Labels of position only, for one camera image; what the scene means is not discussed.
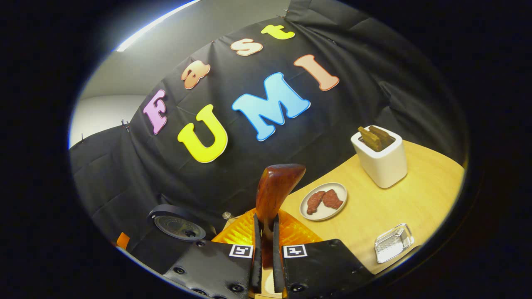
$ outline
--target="yellow letter u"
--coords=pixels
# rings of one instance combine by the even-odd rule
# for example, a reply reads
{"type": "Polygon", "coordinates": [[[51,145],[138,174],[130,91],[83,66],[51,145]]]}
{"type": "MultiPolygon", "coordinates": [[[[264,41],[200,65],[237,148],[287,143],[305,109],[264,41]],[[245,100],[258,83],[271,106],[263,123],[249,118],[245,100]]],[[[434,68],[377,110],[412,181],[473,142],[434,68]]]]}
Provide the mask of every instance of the yellow letter u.
{"type": "Polygon", "coordinates": [[[209,163],[220,156],[227,146],[227,132],[212,113],[211,104],[203,107],[196,115],[197,121],[204,121],[212,135],[214,143],[205,147],[194,133],[194,124],[189,123],[177,135],[177,141],[182,142],[194,159],[201,163],[209,163]]]}

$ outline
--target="meat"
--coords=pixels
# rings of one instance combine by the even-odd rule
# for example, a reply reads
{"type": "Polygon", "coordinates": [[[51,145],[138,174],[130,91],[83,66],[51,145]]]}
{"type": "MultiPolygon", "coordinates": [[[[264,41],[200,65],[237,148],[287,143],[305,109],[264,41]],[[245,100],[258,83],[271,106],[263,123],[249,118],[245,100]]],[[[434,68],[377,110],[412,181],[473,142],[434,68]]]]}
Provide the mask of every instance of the meat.
{"type": "Polygon", "coordinates": [[[332,189],[325,192],[321,200],[323,201],[323,204],[325,206],[331,207],[336,210],[344,203],[343,201],[338,199],[338,195],[336,195],[336,192],[332,189]]]}
{"type": "Polygon", "coordinates": [[[325,191],[318,191],[310,196],[309,200],[307,201],[307,205],[309,205],[309,207],[307,207],[306,209],[306,213],[308,215],[316,213],[316,211],[318,210],[318,206],[321,203],[321,198],[324,194],[325,191]]]}

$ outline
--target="ceiling light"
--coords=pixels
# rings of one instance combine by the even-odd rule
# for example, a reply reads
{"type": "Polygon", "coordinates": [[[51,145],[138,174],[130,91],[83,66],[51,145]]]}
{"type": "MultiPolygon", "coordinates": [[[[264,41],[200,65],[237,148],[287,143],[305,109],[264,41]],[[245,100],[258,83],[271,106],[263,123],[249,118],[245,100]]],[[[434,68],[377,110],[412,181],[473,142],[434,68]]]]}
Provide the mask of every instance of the ceiling light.
{"type": "Polygon", "coordinates": [[[135,34],[133,34],[132,36],[130,36],[128,39],[126,39],[118,48],[117,48],[117,52],[123,52],[125,51],[132,43],[134,43],[141,35],[143,35],[144,33],[148,32],[148,30],[152,29],[153,27],[155,27],[155,25],[159,24],[160,22],[164,21],[166,18],[168,18],[169,16],[175,14],[176,12],[186,8],[186,7],[189,7],[190,5],[198,2],[200,0],[193,0],[187,4],[184,4],[176,9],[174,9],[173,11],[163,15],[162,17],[158,18],[157,20],[151,22],[150,24],[146,25],[144,28],[140,29],[139,31],[137,31],[135,34]]]}

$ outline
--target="white wall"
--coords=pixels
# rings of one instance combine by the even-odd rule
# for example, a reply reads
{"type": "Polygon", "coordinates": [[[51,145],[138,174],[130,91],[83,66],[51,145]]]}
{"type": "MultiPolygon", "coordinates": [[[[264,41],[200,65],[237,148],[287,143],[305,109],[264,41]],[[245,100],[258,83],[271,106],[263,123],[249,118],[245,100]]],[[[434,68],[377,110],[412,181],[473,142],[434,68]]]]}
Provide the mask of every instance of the white wall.
{"type": "Polygon", "coordinates": [[[145,95],[97,96],[79,100],[70,122],[69,145],[103,130],[131,121],[145,95]]]}

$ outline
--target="ceiling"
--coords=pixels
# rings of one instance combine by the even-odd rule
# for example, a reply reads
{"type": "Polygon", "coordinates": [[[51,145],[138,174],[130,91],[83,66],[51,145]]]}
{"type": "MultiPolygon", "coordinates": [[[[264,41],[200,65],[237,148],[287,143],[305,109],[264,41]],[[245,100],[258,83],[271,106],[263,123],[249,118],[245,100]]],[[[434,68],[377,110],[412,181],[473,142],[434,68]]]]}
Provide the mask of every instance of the ceiling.
{"type": "MultiPolygon", "coordinates": [[[[288,8],[289,2],[201,0],[194,3],[143,34],[124,52],[113,51],[89,78],[79,99],[146,95],[177,64],[199,48],[247,25],[285,15],[283,9],[288,8]]],[[[155,20],[161,15],[151,17],[155,20]]],[[[144,24],[131,26],[141,28],[144,24]]],[[[116,40],[116,47],[122,42],[116,40]]]]}

